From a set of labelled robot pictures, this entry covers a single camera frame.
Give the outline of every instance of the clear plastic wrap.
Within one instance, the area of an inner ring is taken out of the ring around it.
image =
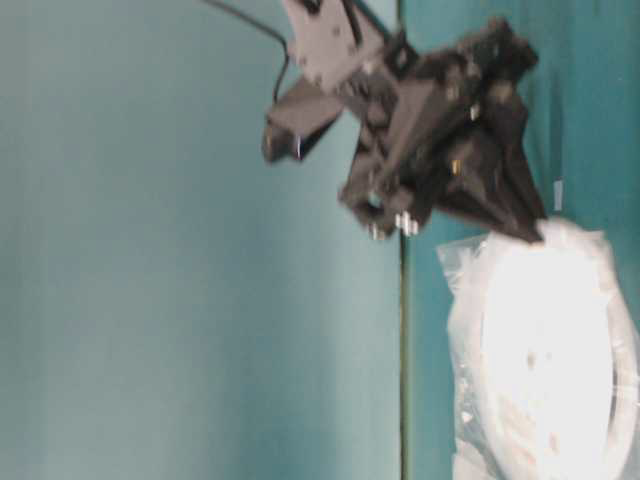
[[[454,480],[640,479],[638,334],[601,233],[438,249],[454,294]]]

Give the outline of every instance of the metal bolt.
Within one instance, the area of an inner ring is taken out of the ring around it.
[[[475,122],[478,118],[480,118],[480,113],[481,113],[480,105],[477,103],[474,104],[471,107],[471,111],[470,111],[471,121]]]
[[[418,222],[411,218],[409,212],[396,215],[396,227],[402,231],[405,237],[417,235],[420,230]]]
[[[380,230],[376,223],[369,225],[369,234],[374,240],[384,240],[386,238],[385,233]]]

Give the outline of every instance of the white object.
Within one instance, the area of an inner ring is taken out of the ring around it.
[[[490,457],[486,478],[638,478],[623,476],[638,425],[636,333],[610,249],[563,220],[539,230],[544,244],[491,234],[439,251],[455,293],[458,445]],[[464,451],[454,478],[478,478],[460,474],[479,465]]]

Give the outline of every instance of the plastic bag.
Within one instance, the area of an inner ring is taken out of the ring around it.
[[[454,480],[640,478],[640,342],[601,233],[438,249],[454,294]]]

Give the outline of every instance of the green backdrop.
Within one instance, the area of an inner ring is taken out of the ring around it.
[[[397,243],[348,117],[263,164],[280,62],[197,0],[0,2],[0,477],[397,476]]]

